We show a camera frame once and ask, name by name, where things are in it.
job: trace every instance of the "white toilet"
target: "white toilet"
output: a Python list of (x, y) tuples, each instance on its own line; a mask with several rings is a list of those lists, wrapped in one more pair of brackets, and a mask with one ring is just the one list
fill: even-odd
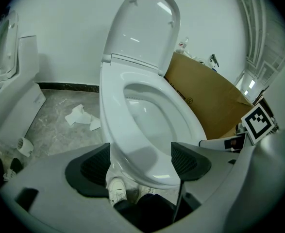
[(46, 100), (33, 82), (39, 72), (36, 36), (18, 37), (18, 15), (0, 24), (0, 141), (16, 148)]
[(198, 145), (204, 130), (164, 79), (179, 32), (174, 0), (125, 0), (101, 65), (100, 118), (114, 168), (136, 182), (175, 188), (171, 142)]

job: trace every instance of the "cardboard sheet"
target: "cardboard sheet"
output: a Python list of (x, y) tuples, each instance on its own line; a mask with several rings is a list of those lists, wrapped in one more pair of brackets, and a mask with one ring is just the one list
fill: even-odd
[(165, 79), (192, 109), (207, 139), (228, 136), (253, 108), (228, 80), (182, 54), (173, 54)]

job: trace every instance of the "marble floor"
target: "marble floor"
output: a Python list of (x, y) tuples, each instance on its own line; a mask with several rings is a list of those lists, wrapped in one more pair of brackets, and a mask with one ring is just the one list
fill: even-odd
[[(84, 105), (86, 112), (99, 117), (99, 93), (63, 90), (42, 91), (46, 101), (25, 136), (32, 142), (34, 150), (30, 157), (26, 157), (0, 142), (0, 158), (5, 170), (9, 168), (14, 157), (18, 158), (24, 166), (27, 166), (49, 155), (103, 143), (100, 128), (90, 131), (89, 125), (74, 123), (69, 126), (65, 120), (65, 116), (70, 114), (72, 109), (79, 104)], [(138, 184), (114, 170), (111, 165), (106, 176), (107, 184), (116, 176), (124, 179), (128, 200), (134, 202), (138, 196)], [(155, 192), (176, 204), (178, 188), (156, 189)]]

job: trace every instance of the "foot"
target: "foot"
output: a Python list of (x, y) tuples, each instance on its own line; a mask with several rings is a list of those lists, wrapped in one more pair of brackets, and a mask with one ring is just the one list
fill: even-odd
[(126, 200), (125, 183), (120, 178), (113, 178), (109, 184), (109, 199), (112, 206), (117, 202)]
[(155, 189), (148, 187), (148, 186), (140, 185), (139, 186), (139, 196), (136, 202), (138, 202), (139, 199), (141, 199), (146, 194), (155, 194)]
[(4, 181), (9, 181), (11, 178), (15, 177), (22, 170), (22, 164), (20, 160), (14, 158), (11, 162), (11, 166), (7, 169), (7, 172), (3, 175)]

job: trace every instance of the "black baseboard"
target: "black baseboard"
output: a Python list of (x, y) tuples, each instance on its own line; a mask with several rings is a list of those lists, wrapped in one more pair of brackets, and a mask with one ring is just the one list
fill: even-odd
[(99, 92), (98, 85), (79, 83), (38, 83), (42, 90), (88, 91)]

